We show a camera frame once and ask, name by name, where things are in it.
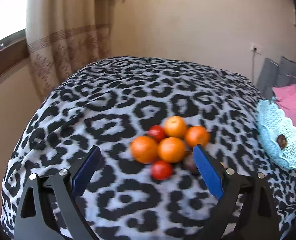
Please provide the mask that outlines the large wrinkled passion fruit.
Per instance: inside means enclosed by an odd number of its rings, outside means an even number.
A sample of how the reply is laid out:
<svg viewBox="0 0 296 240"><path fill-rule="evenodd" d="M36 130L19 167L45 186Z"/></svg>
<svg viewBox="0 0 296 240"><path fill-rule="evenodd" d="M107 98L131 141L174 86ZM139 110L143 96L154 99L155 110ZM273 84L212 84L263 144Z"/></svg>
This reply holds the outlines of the large wrinkled passion fruit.
<svg viewBox="0 0 296 240"><path fill-rule="evenodd" d="M196 167L196 164L193 159L193 155L191 151L187 152L187 155L183 159L183 166L186 170L188 170L191 174L198 174L199 170Z"/></svg>

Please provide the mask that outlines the small dark passion fruit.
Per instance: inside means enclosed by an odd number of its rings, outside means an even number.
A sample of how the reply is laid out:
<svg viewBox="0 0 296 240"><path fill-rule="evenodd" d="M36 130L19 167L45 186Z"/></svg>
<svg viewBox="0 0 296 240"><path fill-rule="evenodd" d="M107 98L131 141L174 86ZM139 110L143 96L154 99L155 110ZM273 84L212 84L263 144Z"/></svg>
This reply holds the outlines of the small dark passion fruit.
<svg viewBox="0 0 296 240"><path fill-rule="evenodd" d="M278 135L276 142L281 150L285 149L287 146L287 139L283 134Z"/></svg>

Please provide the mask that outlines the small orange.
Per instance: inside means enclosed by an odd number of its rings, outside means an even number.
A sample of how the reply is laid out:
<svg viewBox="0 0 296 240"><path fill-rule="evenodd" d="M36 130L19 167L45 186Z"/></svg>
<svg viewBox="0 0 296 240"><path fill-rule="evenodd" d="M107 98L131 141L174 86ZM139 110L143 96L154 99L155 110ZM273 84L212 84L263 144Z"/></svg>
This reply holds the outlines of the small orange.
<svg viewBox="0 0 296 240"><path fill-rule="evenodd" d="M185 141L190 147L205 147L210 142L210 133L203 126L192 126L186 132Z"/></svg>

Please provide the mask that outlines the red tomato front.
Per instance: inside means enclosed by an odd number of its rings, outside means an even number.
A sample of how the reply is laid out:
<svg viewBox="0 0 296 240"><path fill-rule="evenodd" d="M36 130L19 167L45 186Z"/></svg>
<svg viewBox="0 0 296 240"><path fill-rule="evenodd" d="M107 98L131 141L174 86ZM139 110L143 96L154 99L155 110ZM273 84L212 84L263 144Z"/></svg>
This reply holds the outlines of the red tomato front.
<svg viewBox="0 0 296 240"><path fill-rule="evenodd" d="M170 163L159 160L151 166L151 176L156 180L166 180L173 175L173 167Z"/></svg>

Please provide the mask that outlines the red tomato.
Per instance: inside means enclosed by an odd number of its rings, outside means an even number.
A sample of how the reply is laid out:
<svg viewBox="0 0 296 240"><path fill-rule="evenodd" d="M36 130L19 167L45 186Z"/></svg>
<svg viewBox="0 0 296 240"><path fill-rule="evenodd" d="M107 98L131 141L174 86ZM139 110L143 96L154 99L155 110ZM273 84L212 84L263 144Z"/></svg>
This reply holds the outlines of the red tomato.
<svg viewBox="0 0 296 240"><path fill-rule="evenodd" d="M173 167L170 163L159 160L151 166L151 176L156 180L166 180L173 175Z"/></svg>
<svg viewBox="0 0 296 240"><path fill-rule="evenodd" d="M160 125L154 125L152 126L148 132L148 136L154 139L157 143L161 142L163 139L166 138L166 133L162 126Z"/></svg>

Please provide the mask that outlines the large orange front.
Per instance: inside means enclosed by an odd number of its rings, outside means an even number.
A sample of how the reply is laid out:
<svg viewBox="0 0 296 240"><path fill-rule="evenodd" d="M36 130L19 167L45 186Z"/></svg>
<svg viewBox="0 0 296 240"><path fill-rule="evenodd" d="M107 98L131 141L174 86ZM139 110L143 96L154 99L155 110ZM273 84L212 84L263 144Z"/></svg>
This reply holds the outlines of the large orange front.
<svg viewBox="0 0 296 240"><path fill-rule="evenodd" d="M169 137L163 139L158 145L158 156L168 163L177 163L186 155L186 145L182 139Z"/></svg>

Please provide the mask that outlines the orange with stem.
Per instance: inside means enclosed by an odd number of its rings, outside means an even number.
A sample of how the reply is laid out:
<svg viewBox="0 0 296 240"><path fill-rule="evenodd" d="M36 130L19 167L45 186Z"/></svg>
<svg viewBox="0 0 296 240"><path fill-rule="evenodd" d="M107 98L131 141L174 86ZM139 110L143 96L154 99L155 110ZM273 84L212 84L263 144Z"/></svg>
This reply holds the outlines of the orange with stem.
<svg viewBox="0 0 296 240"><path fill-rule="evenodd" d="M158 159L158 144L151 137L135 138L130 144L130 151L133 158L142 164L149 164Z"/></svg>

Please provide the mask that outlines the orange back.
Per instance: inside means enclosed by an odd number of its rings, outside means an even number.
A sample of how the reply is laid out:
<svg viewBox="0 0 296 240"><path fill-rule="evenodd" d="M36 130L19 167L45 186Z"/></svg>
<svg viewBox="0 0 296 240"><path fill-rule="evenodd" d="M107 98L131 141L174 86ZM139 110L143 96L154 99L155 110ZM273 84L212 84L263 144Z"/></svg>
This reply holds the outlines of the orange back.
<svg viewBox="0 0 296 240"><path fill-rule="evenodd" d="M184 119L180 116L173 116L164 122L164 131L168 137L176 137L183 139L188 130L188 126Z"/></svg>

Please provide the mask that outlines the red tomato back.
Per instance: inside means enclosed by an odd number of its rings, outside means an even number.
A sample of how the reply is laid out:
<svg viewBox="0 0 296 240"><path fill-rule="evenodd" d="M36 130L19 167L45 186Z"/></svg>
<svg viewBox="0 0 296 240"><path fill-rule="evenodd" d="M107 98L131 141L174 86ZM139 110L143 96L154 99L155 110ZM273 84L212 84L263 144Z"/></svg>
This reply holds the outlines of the red tomato back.
<svg viewBox="0 0 296 240"><path fill-rule="evenodd" d="M148 132L148 136L154 139L157 143L161 142L163 139L166 138L166 133L162 126L160 125L154 125L152 126Z"/></svg>

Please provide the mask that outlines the light blue lattice basket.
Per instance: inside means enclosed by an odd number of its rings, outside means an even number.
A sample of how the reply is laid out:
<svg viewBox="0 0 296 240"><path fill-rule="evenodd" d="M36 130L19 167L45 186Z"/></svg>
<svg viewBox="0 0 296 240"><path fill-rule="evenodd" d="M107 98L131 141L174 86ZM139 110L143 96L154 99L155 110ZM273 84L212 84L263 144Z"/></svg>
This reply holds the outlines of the light blue lattice basket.
<svg viewBox="0 0 296 240"><path fill-rule="evenodd" d="M258 131L265 152L283 170L296 170L296 127L278 105L260 100Z"/></svg>

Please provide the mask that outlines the grey headboard cushion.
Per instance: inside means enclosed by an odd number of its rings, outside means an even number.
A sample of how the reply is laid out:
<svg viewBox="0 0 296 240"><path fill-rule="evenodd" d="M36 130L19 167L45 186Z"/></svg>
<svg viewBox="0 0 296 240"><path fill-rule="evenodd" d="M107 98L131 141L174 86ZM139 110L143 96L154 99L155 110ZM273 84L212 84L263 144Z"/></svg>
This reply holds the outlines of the grey headboard cushion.
<svg viewBox="0 0 296 240"><path fill-rule="evenodd" d="M274 97L273 87L296 85L296 62L281 57L280 63L265 58L256 87L263 98Z"/></svg>

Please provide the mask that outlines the beige patterned curtain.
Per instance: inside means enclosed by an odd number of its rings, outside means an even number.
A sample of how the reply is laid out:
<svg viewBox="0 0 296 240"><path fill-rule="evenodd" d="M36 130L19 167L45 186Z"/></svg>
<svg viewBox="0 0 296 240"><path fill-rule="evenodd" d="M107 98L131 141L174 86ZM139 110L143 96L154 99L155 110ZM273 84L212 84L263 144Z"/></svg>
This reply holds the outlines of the beige patterned curtain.
<svg viewBox="0 0 296 240"><path fill-rule="evenodd" d="M114 0L28 0L26 42L38 96L110 56Z"/></svg>

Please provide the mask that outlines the wooden window frame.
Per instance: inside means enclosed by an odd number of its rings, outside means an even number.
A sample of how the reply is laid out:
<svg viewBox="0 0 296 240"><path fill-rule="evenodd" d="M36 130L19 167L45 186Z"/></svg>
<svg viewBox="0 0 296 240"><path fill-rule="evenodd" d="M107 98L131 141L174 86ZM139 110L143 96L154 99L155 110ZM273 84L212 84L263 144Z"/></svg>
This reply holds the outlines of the wooden window frame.
<svg viewBox="0 0 296 240"><path fill-rule="evenodd" d="M26 30L20 30L0 40L0 76L28 58Z"/></svg>

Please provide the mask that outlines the white wall socket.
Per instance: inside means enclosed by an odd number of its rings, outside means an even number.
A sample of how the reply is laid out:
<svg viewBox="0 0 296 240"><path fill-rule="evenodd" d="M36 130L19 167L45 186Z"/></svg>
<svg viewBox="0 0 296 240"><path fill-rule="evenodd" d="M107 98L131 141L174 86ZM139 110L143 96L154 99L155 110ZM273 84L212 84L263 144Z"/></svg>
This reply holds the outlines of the white wall socket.
<svg viewBox="0 0 296 240"><path fill-rule="evenodd" d="M255 54L261 55L262 53L262 47L254 42L251 42L251 51Z"/></svg>

